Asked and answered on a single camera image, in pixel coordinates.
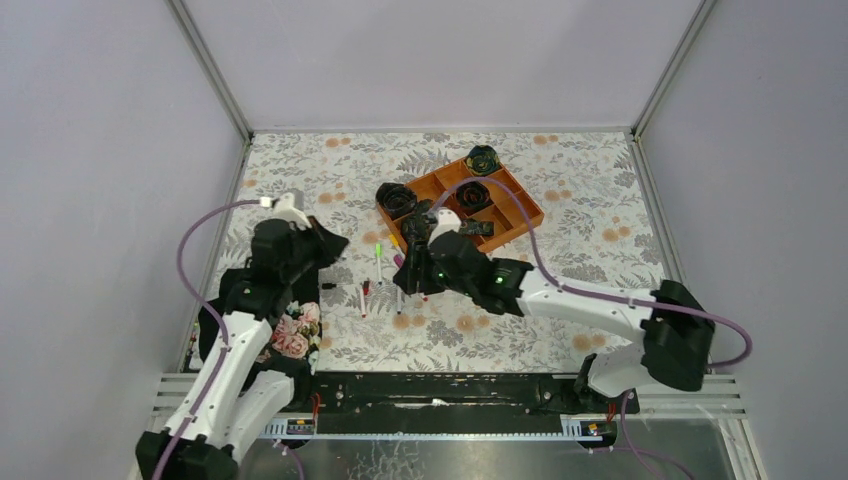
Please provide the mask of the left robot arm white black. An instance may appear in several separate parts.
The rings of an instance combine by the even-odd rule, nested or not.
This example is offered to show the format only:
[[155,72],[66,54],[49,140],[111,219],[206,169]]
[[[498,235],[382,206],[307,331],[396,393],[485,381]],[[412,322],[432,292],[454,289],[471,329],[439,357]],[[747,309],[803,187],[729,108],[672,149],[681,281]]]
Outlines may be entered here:
[[271,339],[271,323],[291,303],[295,283],[335,263],[348,243],[314,217],[255,226],[250,256],[222,296],[219,330],[197,378],[162,430],[143,433],[136,445],[142,478],[237,478],[246,452],[308,378],[270,370],[244,385]]

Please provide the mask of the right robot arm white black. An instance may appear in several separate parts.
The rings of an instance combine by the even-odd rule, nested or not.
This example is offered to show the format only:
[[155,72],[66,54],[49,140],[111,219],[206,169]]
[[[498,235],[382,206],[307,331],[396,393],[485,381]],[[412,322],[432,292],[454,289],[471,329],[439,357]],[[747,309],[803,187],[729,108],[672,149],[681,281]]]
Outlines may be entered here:
[[702,388],[715,325],[698,317],[700,306],[677,282],[616,290],[548,279],[531,263],[487,256],[456,232],[413,242],[393,282],[407,295],[450,290],[491,314],[565,319],[627,340],[581,367],[581,387],[604,397],[650,384]]

